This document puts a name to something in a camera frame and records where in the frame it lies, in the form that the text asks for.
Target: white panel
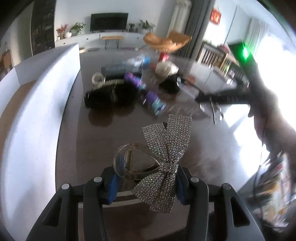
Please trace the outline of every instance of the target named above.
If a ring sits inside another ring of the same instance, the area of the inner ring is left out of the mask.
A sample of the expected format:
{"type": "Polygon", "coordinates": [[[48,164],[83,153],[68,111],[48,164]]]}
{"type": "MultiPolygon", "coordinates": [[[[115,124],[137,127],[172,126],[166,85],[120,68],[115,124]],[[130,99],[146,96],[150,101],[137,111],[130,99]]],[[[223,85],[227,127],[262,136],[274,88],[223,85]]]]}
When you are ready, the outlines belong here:
{"type": "Polygon", "coordinates": [[[15,67],[20,85],[37,80],[52,63],[70,46],[48,50],[24,60],[15,67]]]}
{"type": "Polygon", "coordinates": [[[0,116],[5,110],[8,102],[20,87],[15,68],[13,68],[1,81],[0,81],[0,116]]]}
{"type": "Polygon", "coordinates": [[[0,174],[1,210],[4,225],[16,241],[26,239],[55,194],[59,129],[79,70],[79,49],[75,45],[38,79],[6,139],[0,174]]]}

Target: window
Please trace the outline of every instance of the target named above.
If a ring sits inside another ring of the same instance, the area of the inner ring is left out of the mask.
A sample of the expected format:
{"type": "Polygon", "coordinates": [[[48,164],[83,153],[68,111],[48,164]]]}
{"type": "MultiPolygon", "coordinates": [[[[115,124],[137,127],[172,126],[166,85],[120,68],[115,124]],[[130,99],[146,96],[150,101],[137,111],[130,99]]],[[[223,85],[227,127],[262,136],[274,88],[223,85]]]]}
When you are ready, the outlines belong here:
{"type": "Polygon", "coordinates": [[[255,60],[265,85],[279,98],[279,107],[288,123],[296,129],[296,56],[283,48],[275,36],[266,36],[255,60]]]}

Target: potted plant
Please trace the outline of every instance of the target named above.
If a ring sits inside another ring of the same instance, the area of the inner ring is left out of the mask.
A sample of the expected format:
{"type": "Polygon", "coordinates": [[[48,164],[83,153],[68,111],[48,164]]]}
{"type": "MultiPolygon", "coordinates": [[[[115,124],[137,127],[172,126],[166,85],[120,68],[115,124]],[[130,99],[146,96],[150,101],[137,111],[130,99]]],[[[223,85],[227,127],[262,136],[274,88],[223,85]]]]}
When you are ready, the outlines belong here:
{"type": "Polygon", "coordinates": [[[66,31],[67,27],[68,27],[68,24],[65,24],[64,26],[61,25],[61,27],[57,29],[58,38],[63,39],[64,32],[66,31]]]}
{"type": "Polygon", "coordinates": [[[142,27],[143,33],[148,33],[153,31],[153,28],[155,25],[153,23],[149,23],[147,20],[144,22],[143,20],[140,19],[139,26],[142,27]]]}
{"type": "Polygon", "coordinates": [[[85,23],[77,22],[71,27],[70,32],[75,31],[76,34],[81,34],[81,30],[84,28],[85,25],[85,23]]]}
{"type": "Polygon", "coordinates": [[[129,23],[129,26],[130,26],[130,29],[128,30],[130,33],[133,33],[134,32],[134,26],[135,24],[134,23],[129,23]]]}

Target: red sign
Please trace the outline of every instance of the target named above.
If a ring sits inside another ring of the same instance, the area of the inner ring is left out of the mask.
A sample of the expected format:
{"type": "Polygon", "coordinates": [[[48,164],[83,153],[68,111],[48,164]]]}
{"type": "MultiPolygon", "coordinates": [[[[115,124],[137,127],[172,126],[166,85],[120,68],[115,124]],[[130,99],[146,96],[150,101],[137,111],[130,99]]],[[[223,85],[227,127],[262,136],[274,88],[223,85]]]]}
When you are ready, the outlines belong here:
{"type": "Polygon", "coordinates": [[[219,10],[213,8],[210,20],[214,24],[219,25],[220,20],[221,20],[221,13],[219,12],[219,10]]]}

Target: metal spring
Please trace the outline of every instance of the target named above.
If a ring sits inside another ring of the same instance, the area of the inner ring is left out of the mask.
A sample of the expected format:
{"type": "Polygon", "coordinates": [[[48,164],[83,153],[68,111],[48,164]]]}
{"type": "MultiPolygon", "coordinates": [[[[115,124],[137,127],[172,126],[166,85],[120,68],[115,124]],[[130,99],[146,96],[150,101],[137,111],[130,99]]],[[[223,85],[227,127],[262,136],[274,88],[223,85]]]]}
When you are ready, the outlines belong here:
{"type": "Polygon", "coordinates": [[[127,155],[127,159],[126,159],[126,168],[128,170],[131,169],[132,162],[133,162],[133,150],[128,150],[128,155],[127,155]]]}

